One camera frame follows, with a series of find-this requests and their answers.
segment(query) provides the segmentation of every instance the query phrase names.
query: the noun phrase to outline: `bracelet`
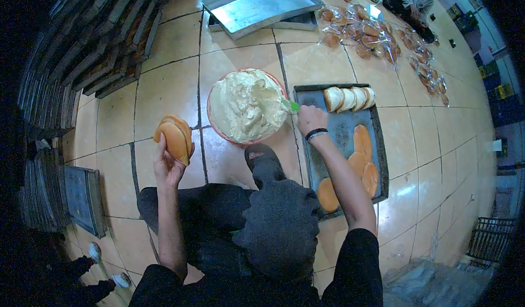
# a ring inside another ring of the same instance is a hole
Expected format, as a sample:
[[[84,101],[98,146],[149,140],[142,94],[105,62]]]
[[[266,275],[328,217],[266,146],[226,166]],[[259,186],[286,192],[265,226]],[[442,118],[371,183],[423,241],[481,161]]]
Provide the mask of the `bracelet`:
[[[312,137],[315,137],[315,136],[318,136],[318,135],[322,135],[322,134],[327,134],[327,133],[328,133],[328,129],[326,129],[326,128],[317,128],[317,129],[312,130],[310,133],[308,133],[305,136],[305,140],[306,141],[310,141],[310,139]]]

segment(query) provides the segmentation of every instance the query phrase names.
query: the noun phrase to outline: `dark baking tray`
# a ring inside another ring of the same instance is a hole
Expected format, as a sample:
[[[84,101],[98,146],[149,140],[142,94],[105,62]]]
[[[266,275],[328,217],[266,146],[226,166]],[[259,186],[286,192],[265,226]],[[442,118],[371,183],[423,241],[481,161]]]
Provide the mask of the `dark baking tray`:
[[[319,84],[319,85],[298,85],[293,89],[293,95],[299,105],[315,105],[316,107],[327,111],[325,105],[325,98],[323,90],[329,87],[351,88],[351,87],[370,87],[369,84]],[[379,185],[377,192],[372,198],[372,203],[377,204],[389,196],[389,168],[386,162],[385,144],[383,139],[383,132],[381,130],[381,123],[379,121],[379,114],[376,106],[368,109],[351,112],[345,111],[341,113],[328,113],[328,131],[329,135],[334,141],[338,149],[343,153],[343,156],[348,159],[354,152],[353,132],[355,126],[362,124],[368,129],[370,138],[372,140],[372,162],[377,165],[379,172]],[[317,191],[319,182],[328,177],[328,171],[321,155],[302,139],[305,146],[305,158],[308,170],[308,179],[310,187]],[[343,211],[341,206],[335,212],[326,213],[323,219],[338,217]]]

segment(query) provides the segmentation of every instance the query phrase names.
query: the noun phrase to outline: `cream filling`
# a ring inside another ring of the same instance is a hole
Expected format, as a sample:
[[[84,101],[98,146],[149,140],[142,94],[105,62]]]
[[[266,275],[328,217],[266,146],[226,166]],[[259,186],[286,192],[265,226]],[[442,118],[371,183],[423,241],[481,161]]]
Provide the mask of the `cream filling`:
[[[284,123],[281,88],[263,71],[232,72],[213,86],[210,117],[215,126],[237,143],[267,137]]]

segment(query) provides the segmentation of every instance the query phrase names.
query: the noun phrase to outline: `bowl of cream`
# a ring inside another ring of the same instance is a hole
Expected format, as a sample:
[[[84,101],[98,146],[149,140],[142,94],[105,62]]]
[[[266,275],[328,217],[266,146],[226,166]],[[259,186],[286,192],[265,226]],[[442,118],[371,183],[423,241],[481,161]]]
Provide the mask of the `bowl of cream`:
[[[257,144],[273,135],[286,120],[279,81],[264,70],[246,68],[217,81],[208,95],[207,115],[220,137],[240,145]]]

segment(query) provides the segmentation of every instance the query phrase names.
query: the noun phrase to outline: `black wristband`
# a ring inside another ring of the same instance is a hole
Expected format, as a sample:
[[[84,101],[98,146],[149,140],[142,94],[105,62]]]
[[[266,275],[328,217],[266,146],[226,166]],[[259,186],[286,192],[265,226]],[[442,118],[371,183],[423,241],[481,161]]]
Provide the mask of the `black wristband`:
[[[317,129],[312,130],[310,133],[308,133],[305,136],[305,139],[306,139],[306,141],[308,141],[313,134],[327,133],[327,132],[328,132],[328,129],[326,129],[326,128],[317,128]]]

